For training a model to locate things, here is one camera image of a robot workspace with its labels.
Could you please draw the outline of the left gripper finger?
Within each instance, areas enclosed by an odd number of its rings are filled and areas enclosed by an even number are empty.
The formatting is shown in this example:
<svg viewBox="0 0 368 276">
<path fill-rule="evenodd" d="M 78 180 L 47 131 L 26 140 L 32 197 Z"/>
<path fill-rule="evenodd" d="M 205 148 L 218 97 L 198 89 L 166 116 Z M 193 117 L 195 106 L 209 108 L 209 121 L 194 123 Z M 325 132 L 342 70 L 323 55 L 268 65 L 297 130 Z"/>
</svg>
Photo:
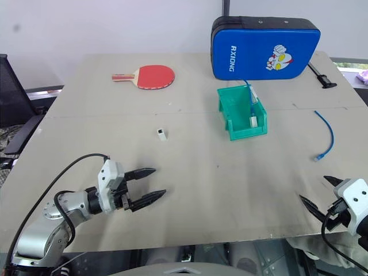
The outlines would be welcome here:
<svg viewBox="0 0 368 276">
<path fill-rule="evenodd" d="M 160 199 L 165 193 L 166 190 L 158 190 L 143 195 L 140 199 L 131 202 L 131 211 L 136 212 L 142 208 L 150 206 Z"/>
<path fill-rule="evenodd" d="M 145 178 L 156 171 L 155 168 L 141 168 L 137 170 L 128 171 L 124 174 L 125 181 L 138 180 Z"/>
</svg>

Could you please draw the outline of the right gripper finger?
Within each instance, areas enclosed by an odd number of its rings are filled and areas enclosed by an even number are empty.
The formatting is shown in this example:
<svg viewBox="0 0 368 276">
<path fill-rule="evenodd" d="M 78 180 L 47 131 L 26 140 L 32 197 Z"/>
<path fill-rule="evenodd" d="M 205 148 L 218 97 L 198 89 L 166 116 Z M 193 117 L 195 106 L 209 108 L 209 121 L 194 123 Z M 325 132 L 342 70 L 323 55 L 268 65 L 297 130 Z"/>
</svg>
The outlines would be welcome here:
<svg viewBox="0 0 368 276">
<path fill-rule="evenodd" d="M 342 179 L 339 179 L 333 176 L 329 176 L 329 175 L 325 175 L 324 179 L 327 180 L 334 187 L 337 187 L 340 183 L 343 182 Z"/>
<path fill-rule="evenodd" d="M 302 195 L 299 195 L 304 206 L 307 208 L 308 212 L 312 214 L 315 218 L 317 218 L 321 223 L 324 222 L 326 215 L 319 211 L 318 207 L 309 199 L 305 198 Z"/>
</svg>

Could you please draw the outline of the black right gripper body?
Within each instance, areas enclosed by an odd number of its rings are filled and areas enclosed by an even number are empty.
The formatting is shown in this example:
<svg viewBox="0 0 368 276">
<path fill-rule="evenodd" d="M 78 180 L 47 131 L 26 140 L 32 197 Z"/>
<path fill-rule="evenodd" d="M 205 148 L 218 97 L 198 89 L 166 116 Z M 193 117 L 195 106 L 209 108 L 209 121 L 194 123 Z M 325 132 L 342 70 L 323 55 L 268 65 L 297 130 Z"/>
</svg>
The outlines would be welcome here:
<svg viewBox="0 0 368 276">
<path fill-rule="evenodd" d="M 343 198 L 337 199 L 328 209 L 326 217 L 326 228 L 330 231 L 339 225 L 348 227 L 351 215 L 348 211 L 348 205 Z"/>
</svg>

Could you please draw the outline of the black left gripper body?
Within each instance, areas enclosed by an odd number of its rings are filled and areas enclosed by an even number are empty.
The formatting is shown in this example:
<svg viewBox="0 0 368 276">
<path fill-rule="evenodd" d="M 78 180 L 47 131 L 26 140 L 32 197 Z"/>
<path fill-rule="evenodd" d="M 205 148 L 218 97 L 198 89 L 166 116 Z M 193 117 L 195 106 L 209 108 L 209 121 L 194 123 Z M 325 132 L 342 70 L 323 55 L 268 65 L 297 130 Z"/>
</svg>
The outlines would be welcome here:
<svg viewBox="0 0 368 276">
<path fill-rule="evenodd" d="M 132 207 L 128 191 L 128 181 L 135 179 L 135 173 L 128 171 L 123 177 L 118 177 L 113 184 L 113 202 L 116 209 L 129 210 Z"/>
</svg>

